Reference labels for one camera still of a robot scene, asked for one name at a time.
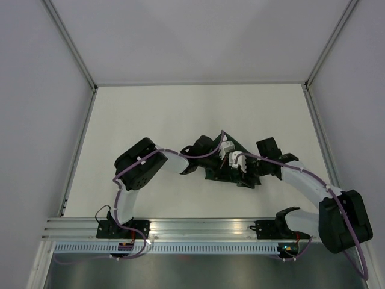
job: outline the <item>white tabletop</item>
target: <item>white tabletop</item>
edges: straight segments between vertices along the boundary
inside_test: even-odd
[[[91,114],[65,210],[66,217],[93,217],[112,205],[116,158],[143,137],[175,150],[201,135],[214,139],[225,130],[250,152],[274,137],[328,181],[321,150],[300,85],[182,85],[101,87]],[[252,190],[159,171],[139,193],[135,217],[274,217],[291,206],[316,208],[276,177],[261,177]]]

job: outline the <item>gray floor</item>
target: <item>gray floor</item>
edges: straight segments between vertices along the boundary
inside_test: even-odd
[[[89,258],[60,254],[60,261]],[[47,289],[263,288],[361,289],[366,285],[343,254],[313,244],[294,263],[260,255],[145,255],[130,261],[100,259],[75,265],[52,263]]]

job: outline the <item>enclosure panel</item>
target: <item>enclosure panel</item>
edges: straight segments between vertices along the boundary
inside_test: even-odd
[[[349,0],[53,0],[98,84],[305,81]]]
[[[327,179],[300,85],[101,87],[85,136],[65,216],[93,217],[113,204],[116,158],[143,137],[181,150],[201,135],[225,130],[251,152],[274,137],[285,152]],[[276,177],[255,190],[205,181],[203,169],[182,176],[159,171],[140,191],[135,217],[274,217],[298,205],[315,207]]]
[[[0,8],[1,288],[24,288],[91,90],[40,1]]]
[[[76,261],[90,255],[63,255]],[[51,264],[46,288],[349,288],[366,285],[343,254],[313,244],[297,262],[258,255],[146,255],[133,261],[110,259],[71,266]]]
[[[385,272],[385,2],[361,1],[312,92],[345,189],[364,199]]]

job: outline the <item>table surface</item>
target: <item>table surface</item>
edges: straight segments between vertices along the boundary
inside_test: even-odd
[[[93,217],[112,205],[116,158],[143,137],[175,150],[221,129],[250,152],[274,137],[328,182],[321,150],[300,85],[181,85],[100,87],[69,194],[65,217]],[[204,180],[201,168],[182,176],[159,171],[139,193],[135,217],[274,217],[298,206],[316,208],[276,177],[261,177],[254,190]]]

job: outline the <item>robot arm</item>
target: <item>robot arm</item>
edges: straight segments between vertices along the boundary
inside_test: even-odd
[[[228,134],[218,136],[215,140],[201,136],[192,146],[185,147],[181,152],[161,149],[149,138],[142,139],[115,162],[116,174],[121,175],[119,180],[125,187],[117,204],[119,223],[132,219],[139,189],[159,169],[187,175],[197,167],[202,167],[206,170],[208,180],[233,182],[237,186],[248,188],[261,185],[261,176],[276,176],[299,190],[319,210],[319,214],[314,214],[292,207],[278,212],[276,224],[280,232],[303,232],[319,237],[333,253],[353,247],[352,236],[336,201],[316,178],[302,172],[305,168],[298,158],[292,154],[282,154],[273,138],[259,141],[257,146],[261,156],[265,160],[273,160],[273,163],[266,162],[263,158],[258,160],[250,157],[253,155]],[[372,229],[360,194],[354,190],[345,192],[337,187],[330,188],[343,204],[359,242],[370,240]]]

